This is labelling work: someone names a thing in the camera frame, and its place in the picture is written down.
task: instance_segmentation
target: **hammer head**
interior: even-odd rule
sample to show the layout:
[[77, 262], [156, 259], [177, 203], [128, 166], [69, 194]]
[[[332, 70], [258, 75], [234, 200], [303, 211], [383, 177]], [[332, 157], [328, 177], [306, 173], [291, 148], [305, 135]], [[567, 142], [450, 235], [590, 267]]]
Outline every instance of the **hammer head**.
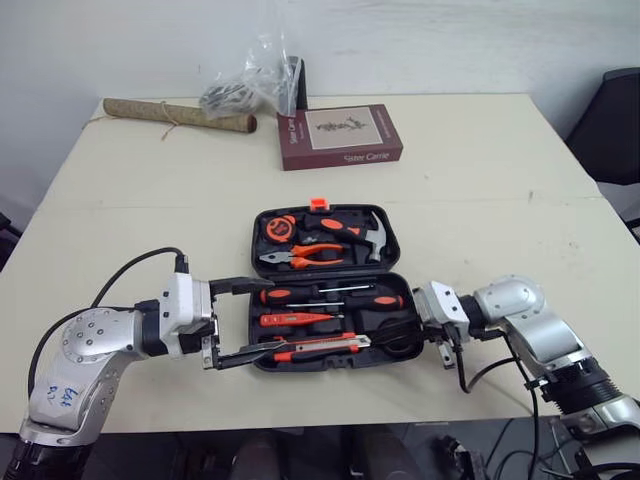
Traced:
[[369, 260], [373, 260], [374, 262], [380, 261], [380, 250], [387, 244], [387, 231], [384, 229], [384, 225], [382, 221], [378, 218], [375, 212], [371, 212], [373, 218], [376, 219], [378, 223], [377, 230], [367, 230], [367, 234], [365, 235], [365, 240], [371, 243], [371, 254], [369, 255]]

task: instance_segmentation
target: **black plastic case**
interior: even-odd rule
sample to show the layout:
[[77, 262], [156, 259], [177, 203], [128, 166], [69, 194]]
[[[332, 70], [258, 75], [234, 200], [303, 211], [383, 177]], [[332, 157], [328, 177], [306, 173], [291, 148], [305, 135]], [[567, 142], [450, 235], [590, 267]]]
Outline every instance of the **black plastic case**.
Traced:
[[[370, 245], [366, 243], [350, 243], [343, 238], [337, 238], [334, 233], [324, 230], [306, 230], [304, 228], [305, 215], [319, 217], [330, 216], [345, 225], [360, 228], [377, 228], [377, 224], [371, 212], [375, 212], [382, 222], [387, 242], [381, 251], [381, 261], [368, 260], [371, 252]], [[267, 239], [265, 229], [267, 224], [276, 217], [285, 215], [295, 218], [295, 234], [288, 243], [274, 243]], [[289, 251], [294, 245], [313, 243], [340, 243], [345, 247], [342, 253], [335, 251], [323, 251], [310, 258], [315, 260], [335, 260], [343, 258], [343, 262], [330, 266], [310, 265], [306, 268], [294, 269], [288, 263], [267, 263], [259, 259], [261, 255], [276, 252]], [[249, 343], [273, 341], [277, 337], [287, 340], [313, 340], [316, 338], [339, 336], [346, 332], [371, 335], [382, 327], [390, 326], [394, 321], [415, 321], [420, 324], [420, 319], [413, 303], [411, 288], [400, 275], [390, 273], [389, 270], [400, 258], [400, 246], [396, 239], [386, 212], [376, 205], [332, 205], [328, 210], [320, 209], [311, 211], [310, 207], [293, 207], [268, 210], [260, 213], [254, 222], [251, 258], [256, 272], [276, 283], [276, 286], [317, 286], [318, 288], [336, 288], [353, 285], [375, 285], [366, 290], [351, 292], [328, 292], [321, 297], [309, 302], [293, 303], [320, 303], [339, 302], [345, 294], [352, 297], [370, 295], [400, 295], [403, 299], [402, 309], [396, 311], [372, 311], [353, 310], [348, 311], [340, 306], [295, 309], [309, 313], [327, 313], [344, 315], [344, 318], [334, 318], [306, 326], [277, 326], [263, 327], [260, 325], [260, 316], [269, 313], [286, 313], [292, 309], [282, 307], [265, 306], [260, 299], [260, 294], [251, 295], [249, 307]], [[324, 356], [319, 360], [288, 363], [275, 362], [273, 357], [263, 357], [256, 362], [256, 366], [269, 372], [312, 372], [322, 371], [328, 368], [372, 367], [391, 362], [401, 362], [415, 358], [422, 352], [423, 342], [405, 345], [400, 350], [382, 347], [362, 348], [357, 353], [337, 353]]]

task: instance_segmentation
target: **white table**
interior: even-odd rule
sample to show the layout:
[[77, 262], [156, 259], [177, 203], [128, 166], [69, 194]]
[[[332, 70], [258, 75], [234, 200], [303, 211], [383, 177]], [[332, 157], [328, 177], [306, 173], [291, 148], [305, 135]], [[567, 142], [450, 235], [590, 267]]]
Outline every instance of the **white table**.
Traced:
[[[412, 286], [437, 279], [463, 293], [506, 273], [536, 279], [618, 386], [640, 396], [640, 248], [530, 99], [311, 100], [314, 107], [380, 102], [405, 145], [399, 163], [283, 172], [268, 116], [252, 135], [179, 127], [166, 141], [163, 124], [87, 125], [0, 275], [0, 431], [20, 424], [41, 334], [86, 306], [123, 263], [174, 245], [198, 278], [251, 275], [254, 217], [313, 196], [384, 207], [402, 248], [394, 271]], [[170, 267], [169, 258], [138, 266], [105, 304], [156, 297]], [[221, 297], [217, 309], [231, 352], [246, 343], [247, 298]], [[500, 341], [465, 352], [469, 375], [506, 355]], [[404, 363], [310, 374], [252, 366], [204, 372], [194, 355], [131, 366], [105, 431], [463, 420], [529, 409], [515, 368], [502, 367], [465, 395], [430, 345]], [[555, 409], [545, 404], [541, 412]]]

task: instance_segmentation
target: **book cover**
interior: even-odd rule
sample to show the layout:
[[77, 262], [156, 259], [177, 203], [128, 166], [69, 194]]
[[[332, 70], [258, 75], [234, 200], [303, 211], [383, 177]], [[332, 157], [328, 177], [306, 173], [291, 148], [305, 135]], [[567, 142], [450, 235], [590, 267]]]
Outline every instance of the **book cover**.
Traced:
[[384, 105], [298, 110], [278, 116], [285, 170], [400, 159], [402, 142]]

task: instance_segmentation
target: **orange pliers handle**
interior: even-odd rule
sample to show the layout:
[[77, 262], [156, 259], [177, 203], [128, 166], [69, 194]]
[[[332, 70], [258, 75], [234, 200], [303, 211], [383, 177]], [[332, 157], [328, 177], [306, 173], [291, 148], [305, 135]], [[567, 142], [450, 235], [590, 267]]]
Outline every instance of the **orange pliers handle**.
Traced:
[[296, 245], [291, 249], [291, 266], [295, 269], [305, 268], [309, 265], [336, 265], [344, 262], [344, 259], [339, 258], [337, 260], [309, 260], [304, 257], [313, 255], [314, 253], [321, 252], [323, 250], [334, 250], [341, 252], [344, 250], [342, 245], [337, 243], [316, 243], [315, 245]]
[[341, 252], [344, 247], [338, 243], [316, 243], [313, 245], [296, 245], [291, 249], [291, 255], [294, 257], [308, 257], [322, 250], [335, 250]]

